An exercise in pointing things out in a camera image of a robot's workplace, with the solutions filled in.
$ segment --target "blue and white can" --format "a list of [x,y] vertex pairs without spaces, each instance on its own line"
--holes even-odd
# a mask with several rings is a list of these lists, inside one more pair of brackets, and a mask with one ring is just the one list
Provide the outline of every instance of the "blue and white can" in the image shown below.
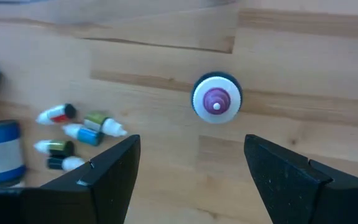
[[18,179],[25,174],[20,135],[17,121],[0,121],[0,182]]

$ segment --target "black plastic jaw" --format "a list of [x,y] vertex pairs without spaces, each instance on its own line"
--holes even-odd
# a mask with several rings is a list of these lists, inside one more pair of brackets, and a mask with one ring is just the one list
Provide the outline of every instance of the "black plastic jaw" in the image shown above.
[[274,224],[358,223],[358,178],[255,135],[244,152]]
[[0,223],[124,223],[140,159],[130,136],[39,188],[0,189]]

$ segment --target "wood grain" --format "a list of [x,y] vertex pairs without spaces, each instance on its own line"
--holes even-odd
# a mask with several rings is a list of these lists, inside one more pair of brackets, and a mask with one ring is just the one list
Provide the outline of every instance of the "wood grain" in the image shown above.
[[358,38],[358,15],[243,8],[240,27]]
[[232,3],[232,0],[194,1],[42,1],[22,4],[0,4],[0,18],[25,18],[57,24],[122,21],[170,12],[198,10]]
[[[105,24],[0,19],[0,119],[21,123],[26,184],[63,174],[32,146],[69,139],[34,121],[66,102],[76,122],[101,110],[141,135],[128,223],[271,223],[247,169],[246,134],[358,176],[358,2],[239,5],[253,7],[239,25],[229,6]],[[222,125],[190,104],[193,83],[215,70],[244,89],[240,113]],[[89,159],[120,140],[75,141],[76,153]]]

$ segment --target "blue label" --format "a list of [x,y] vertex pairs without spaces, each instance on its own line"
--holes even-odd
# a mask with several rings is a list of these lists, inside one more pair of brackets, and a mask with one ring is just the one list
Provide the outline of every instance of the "blue label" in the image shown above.
[[0,143],[8,142],[20,137],[20,129],[17,123],[0,126]]
[[88,143],[92,146],[98,146],[101,142],[101,133],[88,128],[81,128],[78,131],[77,138],[81,142]]
[[12,179],[23,176],[24,173],[25,173],[25,165],[22,165],[16,169],[9,170],[6,172],[1,172],[0,173],[0,181],[12,180]]

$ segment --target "white bottle cap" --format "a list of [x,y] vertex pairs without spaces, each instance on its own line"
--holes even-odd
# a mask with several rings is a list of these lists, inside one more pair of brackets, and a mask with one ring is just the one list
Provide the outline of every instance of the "white bottle cap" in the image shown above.
[[85,161],[76,156],[70,156],[63,160],[62,168],[64,171],[71,171],[84,164]]
[[[229,107],[222,114],[211,113],[204,105],[204,98],[206,94],[213,89],[224,90],[230,98]],[[241,107],[241,93],[240,89],[227,78],[220,76],[210,77],[202,81],[193,93],[193,107],[198,116],[208,123],[222,124],[231,121],[239,112]],[[214,103],[212,110],[221,110],[224,105]]]
[[128,134],[128,132],[122,128],[122,124],[118,123],[112,118],[108,118],[104,121],[102,132],[114,137],[125,136]]
[[49,149],[48,149],[48,144],[51,142],[52,140],[41,140],[37,143],[34,144],[35,150],[44,153],[44,154],[49,154]]
[[54,122],[51,119],[49,119],[49,117],[48,117],[48,111],[44,111],[44,112],[40,113],[35,121],[37,123],[43,124],[43,125],[54,124]]
[[65,134],[68,136],[77,139],[78,131],[83,127],[82,124],[66,124],[62,126]]

